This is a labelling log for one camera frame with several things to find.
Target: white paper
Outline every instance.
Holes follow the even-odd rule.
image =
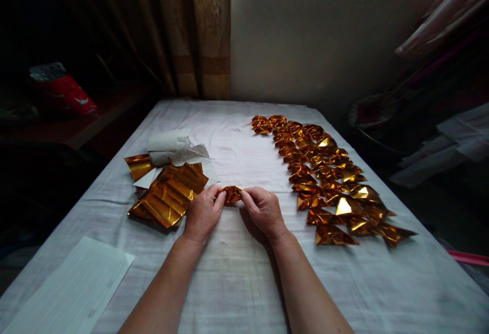
[[[4,334],[89,334],[133,260],[120,249],[83,237]]]
[[[162,166],[169,163],[168,157],[173,158],[177,152],[190,147],[188,134],[190,129],[175,129],[158,132],[148,138],[148,153],[151,163]]]
[[[212,184],[219,182],[219,176],[214,169],[214,165],[212,164],[212,160],[210,159],[204,144],[199,144],[178,152],[172,158],[172,161],[175,166],[182,166],[185,162],[200,162],[202,163],[202,171],[204,172],[204,175],[209,178],[205,187],[209,187]]]

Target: white sheet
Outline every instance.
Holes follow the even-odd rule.
[[[315,228],[306,226],[305,212],[296,211],[289,172],[271,136],[255,135],[250,127],[254,115],[272,114],[321,125],[399,215],[393,223],[419,235],[396,250],[375,237],[361,238],[361,246],[316,247]],[[185,99],[155,106],[40,248],[0,299],[0,331],[81,236],[136,256],[93,333],[120,328],[183,231],[181,226],[165,235],[127,218],[135,196],[123,158],[145,153],[152,132],[182,127],[192,129],[194,144],[205,144],[222,186],[259,185],[277,193],[287,226],[357,333],[487,332],[489,298],[318,111],[296,105]],[[267,255],[248,234],[236,209],[225,208],[209,240],[188,291],[179,332],[286,332]]]

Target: table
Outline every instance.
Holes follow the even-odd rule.
[[[271,135],[255,135],[250,127],[254,115],[273,114],[322,126],[398,214],[392,223],[419,235],[397,249],[388,249],[379,237],[360,238],[361,246],[316,246],[315,228],[296,210],[289,172]],[[135,255],[93,333],[120,328],[183,231],[163,234],[127,218],[135,195],[123,158],[145,153],[152,132],[175,128],[191,128],[191,142],[206,145],[222,186],[258,185],[277,194],[288,228],[357,333],[487,332],[489,298],[318,111],[188,99],[160,101],[148,114],[0,299],[0,331],[83,236]],[[199,261],[179,332],[286,332],[267,254],[236,208],[224,209]]]

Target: wall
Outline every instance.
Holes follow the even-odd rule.
[[[394,50],[434,0],[232,0],[231,99],[305,104],[338,129],[409,66]]]

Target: curtain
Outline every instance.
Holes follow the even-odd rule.
[[[231,0],[62,0],[97,51],[169,96],[227,99]]]
[[[436,0],[425,14],[427,19],[396,49],[396,53],[411,60],[430,54],[488,2],[489,0]]]

